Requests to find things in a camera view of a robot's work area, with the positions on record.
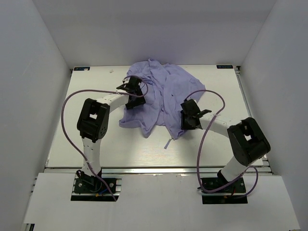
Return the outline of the lilac zip jacket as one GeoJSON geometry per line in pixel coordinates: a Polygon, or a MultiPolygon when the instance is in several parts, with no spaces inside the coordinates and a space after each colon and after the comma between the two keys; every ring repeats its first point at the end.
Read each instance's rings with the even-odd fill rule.
{"type": "Polygon", "coordinates": [[[133,64],[127,75],[144,80],[141,90],[146,103],[130,110],[125,109],[119,126],[141,128],[145,138],[151,135],[155,126],[164,126],[173,140],[183,135],[181,103],[189,94],[199,101],[205,85],[178,65],[160,64],[152,59],[133,64]]]}

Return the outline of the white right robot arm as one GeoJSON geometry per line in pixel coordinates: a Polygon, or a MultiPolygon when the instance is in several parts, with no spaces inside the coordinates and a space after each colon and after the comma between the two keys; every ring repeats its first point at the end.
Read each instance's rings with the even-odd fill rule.
{"type": "Polygon", "coordinates": [[[235,179],[271,150],[269,141],[252,117],[236,120],[209,110],[196,114],[182,110],[180,114],[182,129],[202,129],[205,131],[204,135],[212,131],[229,139],[233,157],[217,174],[217,185],[223,192],[230,191],[235,186],[235,179]]]}

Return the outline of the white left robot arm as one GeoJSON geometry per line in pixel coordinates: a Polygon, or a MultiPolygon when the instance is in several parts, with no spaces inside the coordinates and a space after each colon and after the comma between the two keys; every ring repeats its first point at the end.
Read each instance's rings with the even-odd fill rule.
{"type": "Polygon", "coordinates": [[[97,192],[102,186],[102,180],[96,175],[101,175],[100,146],[107,133],[109,115],[123,105],[130,110],[145,104],[140,84],[139,79],[132,83],[124,83],[116,88],[115,93],[95,100],[88,98],[83,104],[77,129],[82,138],[83,154],[86,159],[77,176],[81,179],[87,177],[85,186],[91,192],[97,192]]]}

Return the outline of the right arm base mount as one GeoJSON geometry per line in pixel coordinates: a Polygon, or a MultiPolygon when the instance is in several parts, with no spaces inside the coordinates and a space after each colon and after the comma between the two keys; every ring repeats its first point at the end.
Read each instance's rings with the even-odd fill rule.
{"type": "MultiPolygon", "coordinates": [[[[216,190],[224,186],[218,177],[201,178],[203,187],[208,191],[216,190]]],[[[231,185],[212,193],[205,192],[199,186],[197,190],[201,193],[204,205],[239,205],[248,204],[246,186],[241,177],[231,185]]]]}

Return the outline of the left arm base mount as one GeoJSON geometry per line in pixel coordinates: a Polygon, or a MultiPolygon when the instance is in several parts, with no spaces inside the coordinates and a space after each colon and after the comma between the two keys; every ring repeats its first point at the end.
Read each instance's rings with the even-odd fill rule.
{"type": "Polygon", "coordinates": [[[93,202],[115,202],[119,198],[121,191],[121,178],[103,178],[107,186],[95,176],[86,175],[78,170],[75,174],[73,183],[71,201],[93,201],[93,202]]]}

